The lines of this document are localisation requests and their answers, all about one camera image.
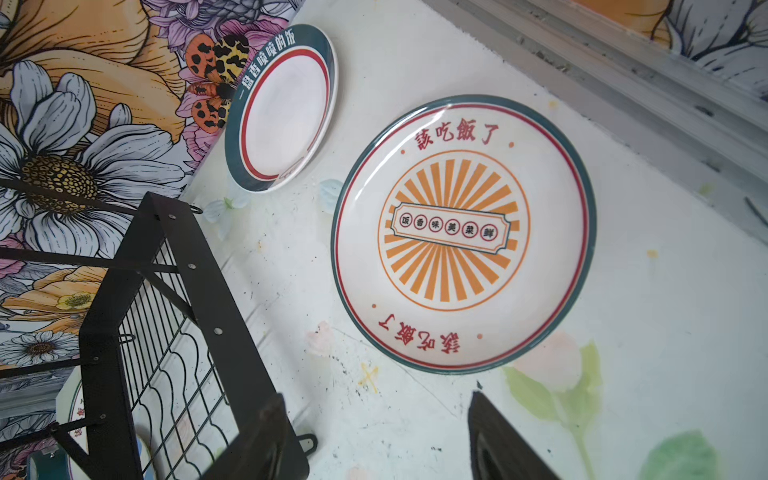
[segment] orange sunburst pattern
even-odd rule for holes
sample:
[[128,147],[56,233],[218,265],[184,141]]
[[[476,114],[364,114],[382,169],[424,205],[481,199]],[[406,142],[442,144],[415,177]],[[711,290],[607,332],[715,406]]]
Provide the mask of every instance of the orange sunburst pattern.
[[379,225],[395,287],[434,310],[462,310],[501,290],[528,245],[525,193],[497,160],[473,151],[426,158],[398,181]]

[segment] yellow flower center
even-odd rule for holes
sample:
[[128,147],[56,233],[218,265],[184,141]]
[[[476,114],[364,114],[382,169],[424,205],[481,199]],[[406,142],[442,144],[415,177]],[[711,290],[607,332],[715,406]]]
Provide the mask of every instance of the yellow flower center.
[[[36,187],[78,197],[96,198],[98,191],[96,180],[85,167],[58,155],[41,155],[29,160],[22,167],[22,180]],[[27,197],[38,207],[57,214],[73,214],[87,208],[85,205],[45,195],[27,194]]]
[[59,310],[80,310],[90,308],[95,296],[95,293],[89,292],[78,292],[75,295],[64,295],[58,299],[56,308]]
[[42,355],[43,353],[51,352],[55,348],[53,343],[40,342],[27,347],[27,353],[30,355]]

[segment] ceramic plate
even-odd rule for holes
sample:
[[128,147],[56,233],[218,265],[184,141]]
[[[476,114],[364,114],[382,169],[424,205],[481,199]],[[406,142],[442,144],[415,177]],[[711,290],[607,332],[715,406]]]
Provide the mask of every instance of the ceramic plate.
[[[84,418],[83,384],[80,382],[75,390],[74,398],[72,399],[69,420],[70,422],[73,422],[74,420],[82,420]],[[83,448],[83,450],[88,452],[88,436],[86,435],[85,429],[74,430],[70,432],[70,435],[72,435],[72,438]],[[139,462],[141,463],[141,467],[146,469],[144,470],[143,479],[155,480],[156,476],[154,474],[154,468],[152,468],[152,465],[147,465],[151,463],[149,449],[147,448],[147,444],[144,443],[144,440],[140,439],[138,435],[136,436],[136,445],[139,448]],[[69,467],[69,478],[71,480],[88,480],[88,476],[85,472],[83,472],[78,464],[71,458],[67,457],[67,463]]]
[[360,331],[430,372],[500,365],[562,320],[595,208],[571,142],[532,109],[463,95],[389,125],[349,172],[333,272]]
[[294,25],[264,45],[227,115],[224,147],[238,185],[265,192],[299,173],[328,128],[337,76],[330,40],[311,25]]

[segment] green leaf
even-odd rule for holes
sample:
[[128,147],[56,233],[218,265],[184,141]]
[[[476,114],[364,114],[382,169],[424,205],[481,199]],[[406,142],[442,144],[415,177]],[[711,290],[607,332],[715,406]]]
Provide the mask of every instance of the green leaf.
[[600,412],[603,378],[600,354],[594,343],[581,347],[581,379],[567,392],[556,394],[565,411],[567,427],[574,435],[583,435],[589,422]]
[[640,480],[716,480],[717,452],[698,430],[665,439],[650,451]]
[[541,420],[559,421],[554,399],[547,387],[521,373],[515,367],[503,368],[509,392],[518,403]]

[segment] plate rim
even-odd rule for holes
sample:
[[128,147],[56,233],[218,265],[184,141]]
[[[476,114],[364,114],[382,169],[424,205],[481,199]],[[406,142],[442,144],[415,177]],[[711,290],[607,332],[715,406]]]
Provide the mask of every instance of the plate rim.
[[[227,125],[224,127],[224,133],[223,133],[223,136],[224,136],[224,139],[223,139],[224,140],[224,156],[225,156],[225,160],[227,162],[227,170],[229,171],[230,176],[234,180],[234,183],[239,188],[245,190],[246,192],[252,193],[252,194],[266,194],[266,193],[269,193],[269,192],[273,192],[273,191],[281,188],[283,185],[289,183],[291,180],[293,180],[293,178],[295,178],[304,169],[304,167],[306,167],[306,165],[315,157],[315,154],[319,150],[320,144],[323,142],[323,138],[325,137],[325,135],[326,135],[326,133],[328,131],[328,127],[330,126],[331,117],[333,116],[333,111],[334,111],[335,106],[336,106],[336,100],[338,98],[337,92],[338,92],[338,89],[339,89],[339,58],[336,55],[336,49],[333,47],[333,42],[331,41],[330,37],[322,29],[317,28],[315,25],[309,25],[309,24],[306,24],[306,23],[299,23],[299,24],[295,24],[295,25],[290,25],[290,26],[286,27],[285,29],[283,29],[282,31],[280,31],[280,32],[276,33],[275,35],[273,35],[273,37],[270,38],[264,44],[264,47],[266,47],[270,42],[272,42],[277,35],[281,35],[286,30],[289,30],[291,28],[296,28],[296,27],[310,28],[312,30],[315,30],[315,31],[319,32],[323,36],[325,41],[328,43],[328,46],[330,48],[330,54],[331,54],[331,58],[333,60],[333,79],[331,81],[330,95],[329,95],[328,101],[327,101],[328,111],[326,113],[325,119],[323,120],[322,124],[320,124],[320,128],[319,128],[318,133],[317,133],[317,139],[315,140],[315,142],[312,145],[312,147],[307,151],[307,153],[304,156],[304,159],[301,162],[301,164],[299,164],[299,166],[296,167],[293,170],[293,172],[290,175],[288,175],[288,177],[286,177],[285,180],[282,180],[276,186],[274,186],[274,184],[275,184],[274,180],[268,180],[268,181],[258,180],[262,184],[268,184],[267,187],[264,188],[263,190],[250,190],[248,188],[245,188],[244,186],[240,185],[240,183],[235,179],[234,175],[232,174],[232,169],[230,167],[229,156],[227,155],[227,151],[230,149],[229,145],[230,145],[230,143],[232,143],[232,140],[230,139],[230,135],[227,133],[229,131],[229,126],[230,126],[230,122],[229,121],[227,122]],[[268,67],[275,60],[277,60],[278,58],[282,57],[288,51],[291,51],[291,50],[299,48],[299,47],[309,47],[309,48],[311,48],[311,49],[316,51],[316,49],[312,45],[295,45],[292,48],[287,48],[285,51],[280,52],[280,55],[276,55],[275,57],[270,58],[269,61],[262,67],[262,70],[260,71],[260,73],[255,78],[253,78],[254,81],[259,81],[259,79],[261,78],[262,74],[268,69]],[[328,65],[328,61],[325,58],[323,58],[323,61],[326,63],[326,66],[327,66]],[[247,67],[246,67],[245,75],[248,75],[248,74],[249,74],[249,72],[248,72]],[[240,84],[237,85],[237,91],[235,92],[235,95],[237,95],[238,92],[240,92],[240,91],[247,91],[247,92],[249,92],[249,94],[246,96],[246,99],[245,99],[245,103],[247,103],[248,99],[250,99],[251,90],[245,90],[245,87],[243,86],[243,83],[240,82]],[[243,115],[241,115],[240,118],[238,119],[238,125],[237,125],[237,138],[238,139],[240,138],[240,128],[242,127],[242,119],[243,119]],[[240,162],[242,162],[242,154],[240,153],[239,149],[237,151],[237,156],[238,156],[238,159],[240,160]]]
[[[361,168],[362,163],[366,160],[366,158],[376,148],[378,148],[381,145],[382,141],[386,137],[388,137],[393,130],[398,128],[400,124],[405,123],[407,120],[413,117],[416,117],[417,115],[424,114],[425,112],[437,110],[441,107],[448,107],[456,104],[471,104],[471,103],[491,104],[497,107],[500,106],[500,107],[508,108],[513,111],[517,111],[518,113],[523,114],[526,117],[529,117],[533,121],[538,123],[550,135],[552,135],[552,137],[554,137],[556,141],[560,143],[560,145],[568,153],[568,156],[573,161],[574,169],[578,173],[578,178],[581,181],[581,185],[583,187],[584,200],[586,203],[584,207],[587,214],[587,218],[585,220],[588,227],[586,232],[587,241],[586,241],[586,247],[584,248],[584,263],[582,265],[581,272],[578,274],[578,278],[575,281],[575,285],[573,286],[573,290],[571,291],[571,294],[567,297],[564,297],[563,299],[564,304],[560,312],[544,330],[542,330],[533,340],[531,340],[531,342],[529,342],[527,345],[523,346],[519,350],[509,353],[508,355],[503,356],[502,358],[496,359],[493,362],[489,362],[479,366],[470,366],[467,368],[441,369],[441,368],[435,368],[431,366],[420,365],[418,363],[411,362],[411,361],[408,361],[407,359],[397,356],[393,352],[389,351],[386,347],[384,347],[384,345],[382,345],[380,342],[374,340],[368,334],[365,328],[362,325],[360,325],[360,322],[358,321],[356,316],[353,314],[353,312],[349,308],[349,304],[347,303],[345,296],[341,290],[341,286],[339,285],[339,271],[338,271],[338,263],[337,263],[338,259],[336,258],[336,241],[337,241],[336,231],[339,226],[339,215],[341,214],[341,206],[343,205],[344,203],[343,201],[349,192],[349,186],[352,182],[352,179],[356,176],[358,170]],[[369,342],[371,342],[371,344],[374,347],[376,347],[380,352],[384,353],[390,359],[393,359],[396,362],[401,363],[405,366],[409,366],[413,369],[417,369],[417,370],[428,372],[428,373],[439,373],[442,375],[466,375],[469,373],[483,372],[485,370],[494,369],[498,366],[502,366],[508,362],[511,362],[512,360],[519,358],[529,350],[536,347],[540,342],[542,342],[545,338],[547,338],[554,331],[554,329],[556,329],[560,325],[562,320],[568,315],[568,313],[571,311],[572,306],[578,299],[578,296],[581,293],[581,289],[584,286],[584,282],[586,281],[587,276],[589,274],[589,269],[592,263],[592,257],[594,255],[594,245],[597,239],[597,226],[598,226],[597,208],[594,201],[594,190],[592,189],[592,183],[590,181],[589,174],[584,165],[584,162],[581,159],[581,156],[578,154],[573,144],[568,140],[568,137],[566,137],[565,134],[562,131],[560,131],[559,128],[557,128],[551,121],[549,121],[542,114],[538,113],[532,108],[524,104],[521,104],[517,101],[510,100],[508,98],[503,98],[503,97],[499,97],[496,95],[489,95],[489,94],[452,95],[449,97],[439,98],[437,100],[433,100],[425,104],[422,104],[412,109],[411,111],[405,113],[404,115],[400,116],[396,120],[394,120],[387,127],[385,127],[378,135],[376,135],[376,137],[374,137],[374,139],[366,146],[366,148],[358,156],[357,161],[349,170],[349,173],[347,174],[347,177],[344,181],[344,185],[339,193],[339,199],[336,202],[336,209],[333,214],[333,224],[331,226],[330,247],[331,247],[331,267],[333,268],[333,282],[336,285],[336,292],[339,294],[339,298],[341,299],[341,302],[344,305],[344,310],[347,312],[347,315],[349,315],[349,318],[352,320],[354,325],[362,333],[362,335]]]

